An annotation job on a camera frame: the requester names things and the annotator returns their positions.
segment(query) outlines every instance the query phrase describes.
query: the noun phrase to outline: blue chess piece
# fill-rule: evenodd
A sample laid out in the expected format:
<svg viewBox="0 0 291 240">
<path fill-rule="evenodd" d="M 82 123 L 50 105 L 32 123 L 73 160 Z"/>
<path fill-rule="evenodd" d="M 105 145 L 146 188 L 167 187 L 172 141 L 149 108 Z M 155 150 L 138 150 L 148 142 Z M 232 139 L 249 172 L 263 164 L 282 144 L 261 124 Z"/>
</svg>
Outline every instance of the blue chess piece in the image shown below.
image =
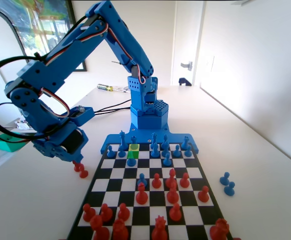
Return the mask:
<svg viewBox="0 0 291 240">
<path fill-rule="evenodd" d="M 144 184 L 144 187 L 147 187 L 147 180 L 145 180 L 145 175 L 143 173 L 140 173 L 140 179 L 137 181 L 137 185 L 139 186 L 140 183 Z"/>
<path fill-rule="evenodd" d="M 229 184 L 229 176 L 230 173 L 228 173 L 227 171 L 224 173 L 224 176 L 220 177 L 220 183 L 222 183 L 225 186 L 228 186 Z"/>
<path fill-rule="evenodd" d="M 170 159 L 170 152 L 167 152 L 167 154 L 165 155 L 165 159 L 163 160 L 163 165 L 166 167 L 170 167 L 172 164 L 172 161 Z"/>
<path fill-rule="evenodd" d="M 116 153 L 114 152 L 114 151 L 112 151 L 112 146 L 110 145 L 110 146 L 108 146 L 108 148 L 107 148 L 109 151 L 107 152 L 107 157 L 108 158 L 113 158 L 115 155 L 116 155 Z"/>
<path fill-rule="evenodd" d="M 126 155 L 126 152 L 124 151 L 123 145 L 120 145 L 119 147 L 119 153 L 117 154 L 120 158 L 123 158 Z"/>
<path fill-rule="evenodd" d="M 160 152 L 158 151 L 158 147 L 159 147 L 158 144 L 155 142 L 153 144 L 153 151 L 151 152 L 151 156 L 153 158 L 158 158 L 160 156 Z"/>
<path fill-rule="evenodd" d="M 235 183 L 233 181 L 231 181 L 229 183 L 229 186 L 224 187 L 225 194 L 228 196 L 233 196 L 235 194 L 234 187 L 235 187 Z"/>
<path fill-rule="evenodd" d="M 191 146 L 187 146 L 187 150 L 184 152 L 184 155 L 186 157 L 191 157 L 192 156 L 192 151 L 191 151 Z"/>
<path fill-rule="evenodd" d="M 173 151 L 173 156 L 176 157 L 176 158 L 181 156 L 181 151 L 179 151 L 179 149 L 180 149 L 180 146 L 176 145 L 175 146 L 175 150 Z"/>
<path fill-rule="evenodd" d="M 188 149 L 188 142 L 189 142 L 189 138 L 187 136 L 184 137 L 184 141 L 181 144 L 181 149 L 182 150 L 187 150 Z"/>
<path fill-rule="evenodd" d="M 134 165 L 136 165 L 137 163 L 137 160 L 135 160 L 134 158 L 129 158 L 127 161 L 126 161 L 126 164 L 129 166 L 129 167 L 133 167 Z"/>
</svg>

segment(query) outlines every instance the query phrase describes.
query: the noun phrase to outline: red pawn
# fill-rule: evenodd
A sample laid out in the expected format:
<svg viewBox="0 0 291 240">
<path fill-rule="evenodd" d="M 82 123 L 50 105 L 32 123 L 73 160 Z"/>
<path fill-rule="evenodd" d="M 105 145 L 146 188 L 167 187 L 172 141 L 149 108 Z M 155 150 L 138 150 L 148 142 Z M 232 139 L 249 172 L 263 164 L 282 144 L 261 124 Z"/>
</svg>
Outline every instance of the red pawn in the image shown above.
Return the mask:
<svg viewBox="0 0 291 240">
<path fill-rule="evenodd" d="M 181 214 L 181 211 L 180 211 L 180 205 L 178 203 L 175 203 L 173 205 L 173 207 L 170 209 L 169 216 L 175 222 L 177 222 L 177 221 L 179 221 L 181 219 L 182 214 Z"/>
<path fill-rule="evenodd" d="M 102 221 L 105 223 L 112 218 L 113 211 L 106 203 L 102 204 L 101 206 L 101 217 Z"/>
<path fill-rule="evenodd" d="M 88 176 L 88 171 L 87 170 L 85 170 L 85 166 L 83 165 L 83 164 L 81 164 L 80 166 L 79 166 L 79 170 L 81 171 L 80 172 L 80 178 L 82 178 L 82 179 L 84 179 L 84 178 L 86 178 L 87 176 Z"/>
<path fill-rule="evenodd" d="M 140 182 L 139 186 L 137 187 L 138 193 L 135 197 L 135 200 L 138 204 L 143 205 L 148 201 L 148 194 L 145 192 L 145 185 L 143 182 Z"/>
<path fill-rule="evenodd" d="M 215 226 L 210 228 L 210 237 L 212 240 L 226 240 L 229 232 L 229 224 L 223 218 L 215 222 Z"/>
<path fill-rule="evenodd" d="M 159 173 L 154 174 L 154 179 L 152 180 L 152 187 L 158 189 L 161 187 L 161 180 L 159 179 Z"/>
<path fill-rule="evenodd" d="M 113 240 L 127 240 L 128 237 L 129 233 L 124 221 L 118 218 L 113 224 Z"/>
<path fill-rule="evenodd" d="M 102 226 L 102 217 L 100 215 L 95 215 L 91 221 L 90 226 L 95 231 L 95 235 L 93 237 L 93 240 L 105 240 L 109 239 L 110 232 L 109 229 Z"/>
<path fill-rule="evenodd" d="M 183 174 L 183 177 L 180 179 L 180 186 L 181 186 L 181 187 L 183 187 L 183 188 L 185 188 L 185 189 L 186 189 L 187 187 L 189 187 L 190 182 L 189 182 L 188 178 L 189 178 L 189 174 L 188 174 L 187 172 L 185 172 L 185 173 Z"/>
<path fill-rule="evenodd" d="M 151 233 L 152 240 L 167 240 L 166 220 L 163 216 L 157 216 L 155 219 L 155 227 Z"/>
<path fill-rule="evenodd" d="M 83 211 L 83 220 L 85 220 L 86 222 L 90 222 L 90 220 L 96 215 L 96 210 L 90 207 L 89 203 L 83 205 Z"/>
<path fill-rule="evenodd" d="M 128 220 L 128 218 L 130 216 L 130 211 L 129 211 L 129 209 L 127 209 L 126 204 L 125 203 L 121 203 L 119 207 L 120 207 L 120 211 L 117 214 L 117 217 L 119 219 L 122 219 L 123 221 Z"/>
<path fill-rule="evenodd" d="M 209 201 L 208 191 L 209 188 L 207 186 L 203 186 L 202 191 L 199 191 L 199 193 L 197 194 L 197 197 L 201 202 L 206 203 L 207 201 Z"/>
</svg>

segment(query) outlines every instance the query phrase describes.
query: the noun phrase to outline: black square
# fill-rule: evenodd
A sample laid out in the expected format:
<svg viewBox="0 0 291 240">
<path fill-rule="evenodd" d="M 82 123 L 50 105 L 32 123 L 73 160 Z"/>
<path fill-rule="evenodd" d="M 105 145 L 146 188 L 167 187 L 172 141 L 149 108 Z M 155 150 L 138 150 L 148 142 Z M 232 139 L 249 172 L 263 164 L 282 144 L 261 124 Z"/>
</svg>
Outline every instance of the black square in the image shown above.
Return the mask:
<svg viewBox="0 0 291 240">
<path fill-rule="evenodd" d="M 95 179 L 109 179 L 111 176 L 112 168 L 100 168 L 95 172 Z"/>
<path fill-rule="evenodd" d="M 91 207 L 101 207 L 105 194 L 105 191 L 91 191 L 87 194 L 85 203 L 90 204 Z"/>
<path fill-rule="evenodd" d="M 124 169 L 126 167 L 127 160 L 126 159 L 116 159 L 114 160 L 114 169 Z"/>
<path fill-rule="evenodd" d="M 138 168 L 150 168 L 150 160 L 149 159 L 138 159 L 137 160 Z"/>
<path fill-rule="evenodd" d="M 208 240 L 205 226 L 186 226 L 186 231 L 189 240 Z"/>
<path fill-rule="evenodd" d="M 122 179 L 109 179 L 109 183 L 107 184 L 106 191 L 107 192 L 120 192 L 122 185 Z"/>
<path fill-rule="evenodd" d="M 193 191 L 179 191 L 182 206 L 198 206 L 196 195 Z"/>
<path fill-rule="evenodd" d="M 150 191 L 150 206 L 165 206 L 165 192 L 164 191 Z"/>
<path fill-rule="evenodd" d="M 203 178 L 189 178 L 189 180 L 194 191 L 201 191 L 202 187 L 207 185 L 207 182 Z"/>
<path fill-rule="evenodd" d="M 159 174 L 160 178 L 162 178 L 162 168 L 150 168 L 150 178 L 154 179 L 155 174 Z"/>
<path fill-rule="evenodd" d="M 134 191 L 121 191 L 118 201 L 118 206 L 120 204 L 125 204 L 127 207 L 133 207 L 135 203 L 135 192 Z"/>
<path fill-rule="evenodd" d="M 214 206 L 200 206 L 199 210 L 204 225 L 215 225 L 216 221 L 221 218 Z"/>
<path fill-rule="evenodd" d="M 124 179 L 136 179 L 137 178 L 137 168 L 126 168 L 124 169 L 123 178 Z"/>
<path fill-rule="evenodd" d="M 171 218 L 170 218 L 170 209 L 172 209 L 173 206 L 166 206 L 165 209 L 166 209 L 166 216 L 167 216 L 167 224 L 168 225 L 186 225 L 186 221 L 185 221 L 185 215 L 184 215 L 184 211 L 182 210 L 182 206 L 180 207 L 180 211 L 181 211 L 181 219 L 179 221 L 173 221 Z"/>
<path fill-rule="evenodd" d="M 175 167 L 175 177 L 177 179 L 182 179 L 184 176 L 184 173 L 187 173 L 187 168 L 186 167 Z"/>
<path fill-rule="evenodd" d="M 139 151 L 150 151 L 150 143 L 141 143 Z"/>
<path fill-rule="evenodd" d="M 200 166 L 197 159 L 185 158 L 184 163 L 187 168 L 198 168 Z"/>
<path fill-rule="evenodd" d="M 133 207 L 132 225 L 133 226 L 150 225 L 150 207 L 149 206 Z"/>
</svg>

